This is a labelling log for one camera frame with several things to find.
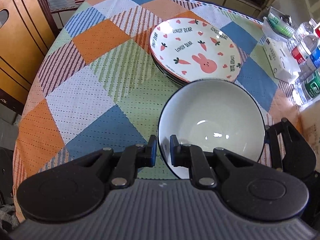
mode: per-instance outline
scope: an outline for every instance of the gray ribbed surface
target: gray ribbed surface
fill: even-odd
[[[244,220],[214,192],[198,190],[189,180],[142,179],[128,189],[113,190],[100,208],[83,219],[61,225],[27,220],[10,234],[14,240],[307,240],[315,236],[316,231],[298,219],[263,225]]]

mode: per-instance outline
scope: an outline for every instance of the green bottle label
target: green bottle label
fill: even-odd
[[[315,98],[320,94],[320,76],[319,72],[314,72],[307,80],[304,82],[304,86],[308,95],[311,98]]]

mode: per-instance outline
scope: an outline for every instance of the rabbit illustration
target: rabbit illustration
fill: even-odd
[[[200,64],[201,70],[205,73],[212,73],[217,69],[217,64],[213,60],[207,59],[201,53],[198,54],[198,57],[196,55],[192,55],[192,59]]]

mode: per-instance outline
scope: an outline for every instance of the white plate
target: white plate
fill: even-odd
[[[201,78],[234,81],[240,72],[240,54],[233,41],[199,20],[164,21],[152,31],[149,44],[158,63],[187,83]]]
[[[261,112],[246,91],[231,82],[207,79],[189,83],[173,94],[159,119],[162,157],[179,178],[187,179],[187,168],[171,165],[172,134],[180,144],[198,145],[208,152],[223,147],[258,161],[265,130]]]

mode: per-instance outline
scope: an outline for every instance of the bunny ear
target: bunny ear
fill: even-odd
[[[200,58],[199,57],[197,57],[196,55],[192,55],[192,59],[195,61],[195,62],[197,62],[197,63],[199,63],[200,64]]]
[[[205,60],[207,60],[207,58],[206,58],[203,54],[201,54],[201,53],[199,53],[198,56],[199,56],[200,59],[205,59]]]

